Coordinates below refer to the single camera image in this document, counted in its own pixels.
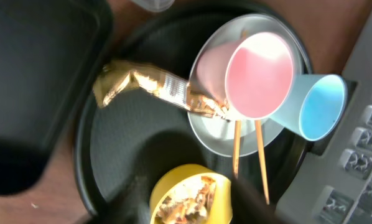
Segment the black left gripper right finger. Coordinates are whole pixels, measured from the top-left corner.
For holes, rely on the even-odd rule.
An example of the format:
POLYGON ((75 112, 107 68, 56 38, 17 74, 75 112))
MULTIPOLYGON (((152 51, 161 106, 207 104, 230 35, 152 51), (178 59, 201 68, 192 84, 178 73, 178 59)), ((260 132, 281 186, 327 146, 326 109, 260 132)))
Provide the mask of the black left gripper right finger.
POLYGON ((256 188, 242 177, 231 179, 231 206, 235 224, 285 224, 256 188))

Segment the yellow bowl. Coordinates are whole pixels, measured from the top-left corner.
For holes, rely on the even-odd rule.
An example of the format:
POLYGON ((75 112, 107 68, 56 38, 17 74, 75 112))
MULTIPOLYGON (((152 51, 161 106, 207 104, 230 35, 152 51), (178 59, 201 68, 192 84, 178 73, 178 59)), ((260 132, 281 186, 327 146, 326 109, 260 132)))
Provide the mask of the yellow bowl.
POLYGON ((205 223, 229 224, 233 218, 231 207, 230 187, 231 181, 224 175, 213 172, 204 166, 197 164, 186 164, 178 166, 166 173, 156 183, 150 197, 151 224, 161 223, 156 220, 155 215, 159 205, 164 201, 167 194, 179 183, 191 177, 209 176, 216 180, 216 191, 213 199, 212 209, 205 223))

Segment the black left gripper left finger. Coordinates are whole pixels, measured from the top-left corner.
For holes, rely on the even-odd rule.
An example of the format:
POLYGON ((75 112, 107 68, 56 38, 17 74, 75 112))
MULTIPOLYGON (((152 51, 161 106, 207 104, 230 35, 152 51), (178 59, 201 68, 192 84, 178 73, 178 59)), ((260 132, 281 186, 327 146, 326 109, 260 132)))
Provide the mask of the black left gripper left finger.
POLYGON ((111 199, 105 199, 94 183, 81 190, 81 198, 90 217, 80 223, 149 224, 149 199, 155 185, 148 175, 135 175, 111 199))

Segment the gold snack wrapper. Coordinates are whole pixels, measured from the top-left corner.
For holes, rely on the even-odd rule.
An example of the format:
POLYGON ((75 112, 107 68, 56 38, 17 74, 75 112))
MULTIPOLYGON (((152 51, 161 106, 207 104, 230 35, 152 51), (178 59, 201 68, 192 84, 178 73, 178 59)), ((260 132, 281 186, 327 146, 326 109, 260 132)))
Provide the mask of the gold snack wrapper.
POLYGON ((108 106, 120 93, 142 89, 150 95, 208 118, 229 119, 229 106, 173 73, 146 63, 113 59, 93 84, 98 107, 108 106))

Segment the food scraps and rice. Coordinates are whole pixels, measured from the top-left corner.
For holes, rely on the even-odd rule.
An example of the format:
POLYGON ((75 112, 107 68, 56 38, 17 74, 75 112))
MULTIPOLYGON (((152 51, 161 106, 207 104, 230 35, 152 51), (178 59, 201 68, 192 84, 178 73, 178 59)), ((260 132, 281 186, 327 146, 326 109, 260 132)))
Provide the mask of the food scraps and rice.
POLYGON ((191 177, 177 184, 159 205, 155 215, 164 224, 201 224, 208 220, 216 191, 209 176, 191 177))

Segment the pink plastic cup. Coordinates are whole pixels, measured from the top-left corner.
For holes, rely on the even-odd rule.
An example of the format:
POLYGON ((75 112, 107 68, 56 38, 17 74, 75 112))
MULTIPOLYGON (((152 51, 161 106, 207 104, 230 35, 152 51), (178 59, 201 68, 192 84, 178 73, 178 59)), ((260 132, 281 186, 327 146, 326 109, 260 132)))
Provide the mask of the pink plastic cup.
POLYGON ((285 102, 294 81, 294 59, 279 35, 260 32, 201 54, 198 82, 228 107, 226 118, 263 119, 285 102))

